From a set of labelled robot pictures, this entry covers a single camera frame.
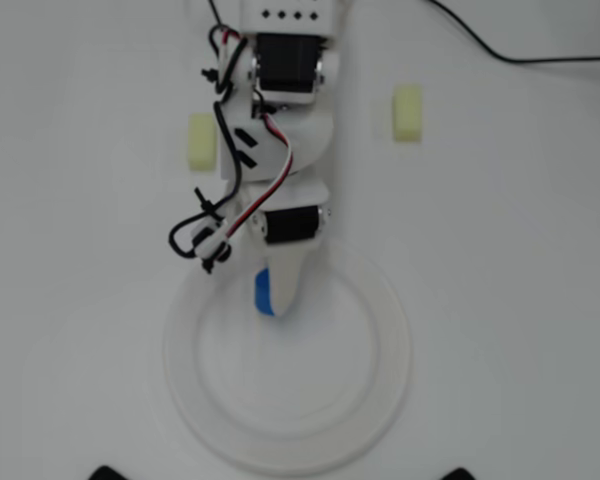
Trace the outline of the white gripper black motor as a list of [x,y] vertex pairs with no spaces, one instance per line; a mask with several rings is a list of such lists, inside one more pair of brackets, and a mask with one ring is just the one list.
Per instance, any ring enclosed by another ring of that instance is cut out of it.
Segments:
[[319,237],[328,221],[330,192],[320,177],[288,177],[237,228],[240,215],[263,196],[268,182],[244,184],[238,193],[237,213],[229,217],[225,240],[231,242],[245,230],[245,263],[254,273],[265,268],[262,313],[281,317],[296,297],[308,243]]

